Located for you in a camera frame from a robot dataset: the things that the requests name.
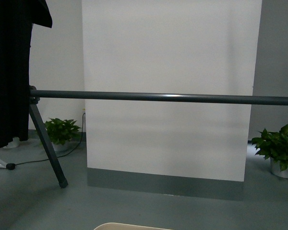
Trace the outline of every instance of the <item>electrical cable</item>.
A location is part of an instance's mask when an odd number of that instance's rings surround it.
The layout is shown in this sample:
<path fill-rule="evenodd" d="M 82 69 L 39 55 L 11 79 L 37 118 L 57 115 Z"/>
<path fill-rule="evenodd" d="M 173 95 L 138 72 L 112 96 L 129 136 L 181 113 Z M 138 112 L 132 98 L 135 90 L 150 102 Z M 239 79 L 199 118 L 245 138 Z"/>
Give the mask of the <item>electrical cable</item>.
<path fill-rule="evenodd" d="M 82 114 L 81 137 L 80 137 L 79 143 L 78 143 L 78 144 L 76 145 L 76 147 L 74 147 L 70 152 L 66 153 L 65 155 L 58 156 L 57 158 L 65 157 L 65 156 L 71 154 L 71 153 L 72 153 L 76 148 L 78 148 L 79 145 L 82 143 L 82 139 L 83 139 L 84 115 L 85 115 L 85 113 Z M 26 161 L 26 162 L 18 163 L 18 164 L 15 164 L 15 165 L 22 165 L 22 164 L 35 163 L 35 162 L 43 162 L 43 161 L 48 161 L 48 160 L 49 160 L 49 159 L 44 159 L 44 160 L 39 160 L 39 161 Z"/>

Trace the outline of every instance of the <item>black curtain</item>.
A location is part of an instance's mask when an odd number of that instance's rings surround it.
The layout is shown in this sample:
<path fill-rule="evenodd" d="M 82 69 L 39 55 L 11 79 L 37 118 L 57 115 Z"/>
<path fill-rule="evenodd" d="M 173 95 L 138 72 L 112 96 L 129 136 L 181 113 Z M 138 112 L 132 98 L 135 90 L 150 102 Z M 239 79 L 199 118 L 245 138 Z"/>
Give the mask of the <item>black curtain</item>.
<path fill-rule="evenodd" d="M 45 0 L 0 0 L 0 148 L 28 140 L 33 23 L 52 27 Z"/>

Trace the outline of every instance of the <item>rubber foot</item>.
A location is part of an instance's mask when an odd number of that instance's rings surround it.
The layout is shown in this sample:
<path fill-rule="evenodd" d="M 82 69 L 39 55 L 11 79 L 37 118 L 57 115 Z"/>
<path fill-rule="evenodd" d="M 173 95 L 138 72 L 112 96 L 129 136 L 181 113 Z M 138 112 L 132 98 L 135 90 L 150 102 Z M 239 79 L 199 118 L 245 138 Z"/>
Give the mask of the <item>rubber foot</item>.
<path fill-rule="evenodd" d="M 14 170 L 16 168 L 16 164 L 8 163 L 8 164 L 6 164 L 6 168 L 8 170 Z"/>
<path fill-rule="evenodd" d="M 62 183 L 59 183 L 61 188 L 66 188 L 66 186 L 68 185 L 67 180 L 65 179 Z"/>

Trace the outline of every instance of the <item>metal bar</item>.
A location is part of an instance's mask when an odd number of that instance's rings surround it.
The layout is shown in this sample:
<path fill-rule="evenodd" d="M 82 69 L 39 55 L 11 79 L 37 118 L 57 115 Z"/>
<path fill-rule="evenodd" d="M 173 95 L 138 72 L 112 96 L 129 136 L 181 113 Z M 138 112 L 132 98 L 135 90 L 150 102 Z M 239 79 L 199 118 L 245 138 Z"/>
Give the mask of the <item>metal bar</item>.
<path fill-rule="evenodd" d="M 61 188 L 65 188 L 68 185 L 68 182 L 64 176 L 64 173 L 63 173 L 62 168 L 60 166 L 57 155 L 54 152 L 54 149 L 53 149 L 52 144 L 50 142 L 50 138 L 49 138 L 48 133 L 47 133 L 46 128 L 45 128 L 45 124 L 43 123 L 43 120 L 42 120 L 42 117 L 39 113 L 37 105 L 36 104 L 30 104 L 29 112 L 30 112 L 30 116 L 32 118 L 32 121 L 35 125 L 35 128 L 37 130 L 37 133 L 39 135 L 39 138 L 40 138 L 40 140 L 44 146 L 44 149 L 46 151 L 46 154 L 49 158 L 49 161 L 51 163 L 53 171 L 54 171 L 55 175 L 57 176 L 59 185 Z"/>
<path fill-rule="evenodd" d="M 221 104 L 288 105 L 288 97 L 31 90 L 33 97 Z"/>

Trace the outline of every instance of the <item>green leaves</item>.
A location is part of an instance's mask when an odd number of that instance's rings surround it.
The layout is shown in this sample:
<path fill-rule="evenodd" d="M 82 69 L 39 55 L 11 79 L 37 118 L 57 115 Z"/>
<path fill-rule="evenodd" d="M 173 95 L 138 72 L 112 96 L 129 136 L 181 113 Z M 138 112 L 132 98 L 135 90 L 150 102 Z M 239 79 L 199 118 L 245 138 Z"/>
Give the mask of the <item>green leaves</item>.
<path fill-rule="evenodd" d="M 50 141 L 54 144 L 65 144 L 66 141 L 77 137 L 80 127 L 75 125 L 75 120 L 60 120 L 58 118 L 50 118 L 45 122 L 47 133 Z"/>
<path fill-rule="evenodd" d="M 270 157 L 280 161 L 281 171 L 288 168 L 288 124 L 283 126 L 279 132 L 269 132 L 264 129 L 260 138 L 253 138 L 252 144 L 256 149 L 260 149 L 256 155 L 264 156 L 264 159 Z"/>

